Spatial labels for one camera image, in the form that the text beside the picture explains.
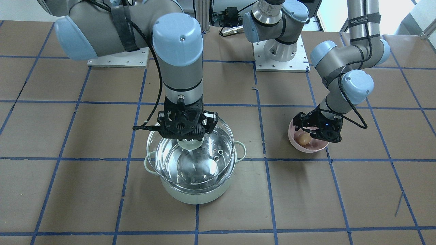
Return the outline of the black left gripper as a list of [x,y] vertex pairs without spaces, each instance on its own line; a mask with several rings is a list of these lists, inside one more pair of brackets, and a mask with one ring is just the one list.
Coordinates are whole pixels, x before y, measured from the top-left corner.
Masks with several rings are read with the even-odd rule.
[[326,118],[320,110],[309,113],[298,113],[292,120],[295,130],[302,129],[308,132],[312,138],[339,143],[342,141],[340,134],[343,126],[343,118],[335,116],[333,119]]

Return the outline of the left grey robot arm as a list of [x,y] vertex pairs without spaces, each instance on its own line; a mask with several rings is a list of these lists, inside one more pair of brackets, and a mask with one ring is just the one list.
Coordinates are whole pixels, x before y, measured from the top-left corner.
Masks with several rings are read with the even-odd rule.
[[[346,114],[354,111],[361,124],[368,126],[356,106],[373,91],[374,81],[364,72],[388,59],[390,46],[380,38],[380,12],[377,0],[347,1],[350,45],[338,47],[333,41],[318,44],[310,60],[328,89],[328,95],[309,113],[298,113],[292,120],[296,131],[312,138],[339,143]],[[251,43],[265,41],[264,51],[273,60],[291,59],[302,28],[309,18],[307,7],[297,0],[258,0],[243,17],[245,36]]]

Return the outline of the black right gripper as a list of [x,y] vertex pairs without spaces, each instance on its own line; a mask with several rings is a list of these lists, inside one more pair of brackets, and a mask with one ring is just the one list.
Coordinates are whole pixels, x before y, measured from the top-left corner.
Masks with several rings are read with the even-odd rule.
[[202,140],[205,134],[213,132],[218,122],[218,114],[204,110],[203,97],[193,104],[185,104],[184,99],[173,103],[165,98],[157,122],[157,131],[163,138]]

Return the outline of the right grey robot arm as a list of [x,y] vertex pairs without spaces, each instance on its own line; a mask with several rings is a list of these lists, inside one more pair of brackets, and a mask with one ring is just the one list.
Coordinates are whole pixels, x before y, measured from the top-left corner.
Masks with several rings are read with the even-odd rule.
[[87,60],[148,47],[156,62],[164,109],[157,126],[133,130],[157,131],[163,138],[201,141],[213,132],[217,113],[203,109],[203,37],[198,21],[185,14],[176,0],[41,0],[59,17],[54,27],[65,54]]

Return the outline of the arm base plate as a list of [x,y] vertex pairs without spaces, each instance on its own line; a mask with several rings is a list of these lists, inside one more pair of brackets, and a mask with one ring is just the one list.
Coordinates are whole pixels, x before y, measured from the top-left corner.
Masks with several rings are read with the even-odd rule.
[[150,57],[148,47],[133,52],[121,52],[89,59],[87,65],[100,68],[147,68]]
[[299,36],[296,43],[285,45],[277,40],[253,43],[253,55],[257,71],[264,72],[309,72],[306,50]]

